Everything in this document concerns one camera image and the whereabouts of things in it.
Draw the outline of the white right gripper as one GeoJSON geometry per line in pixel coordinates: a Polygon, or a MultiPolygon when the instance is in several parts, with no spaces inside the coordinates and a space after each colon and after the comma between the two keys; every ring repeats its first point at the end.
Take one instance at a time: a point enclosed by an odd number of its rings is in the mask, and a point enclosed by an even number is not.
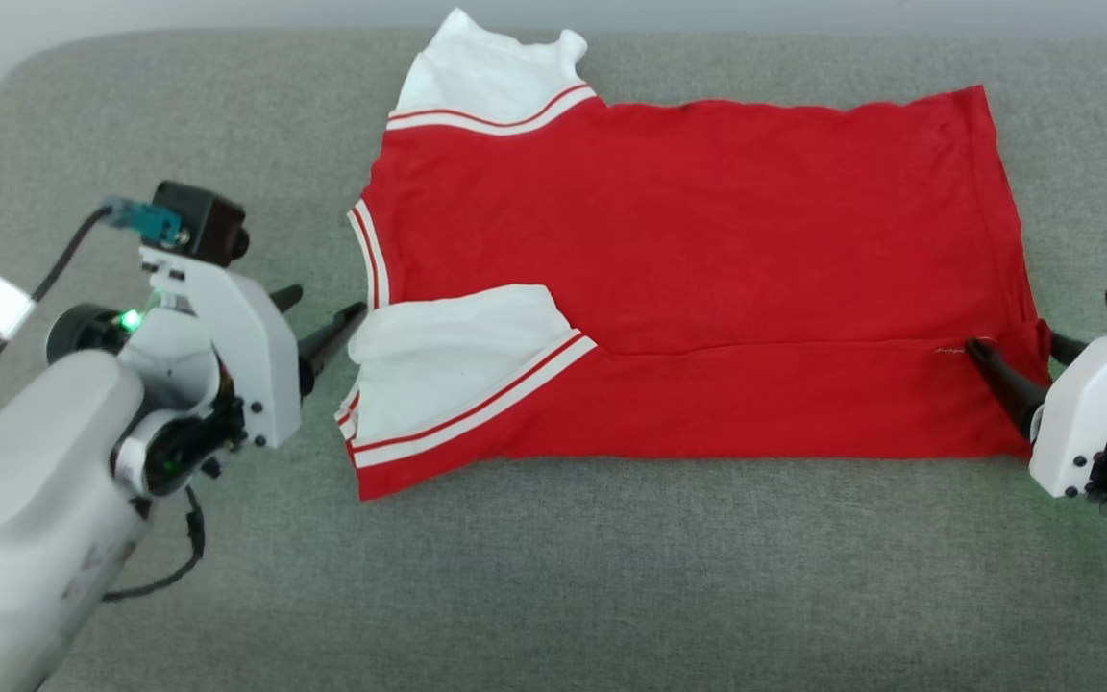
{"type": "Polygon", "coordinates": [[[1067,368],[1049,390],[1010,366],[992,341],[970,338],[965,351],[1020,435],[1034,441],[1030,473],[1042,490],[1082,490],[1089,469],[1075,459],[1090,464],[1107,443],[1107,335],[1089,343],[1051,332],[1051,358],[1067,368]]]}

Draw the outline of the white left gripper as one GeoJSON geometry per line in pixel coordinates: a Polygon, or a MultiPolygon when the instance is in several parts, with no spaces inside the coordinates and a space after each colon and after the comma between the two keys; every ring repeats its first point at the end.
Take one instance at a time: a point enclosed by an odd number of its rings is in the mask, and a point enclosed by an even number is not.
{"type": "Polygon", "coordinates": [[[153,304],[68,310],[46,335],[48,362],[106,352],[139,381],[141,416],[210,419],[219,404],[240,404],[234,438],[281,446],[302,425],[300,382],[315,382],[346,350],[368,304],[343,308],[298,345],[283,314],[302,302],[302,285],[268,295],[220,264],[146,245],[139,258],[153,304]]]}

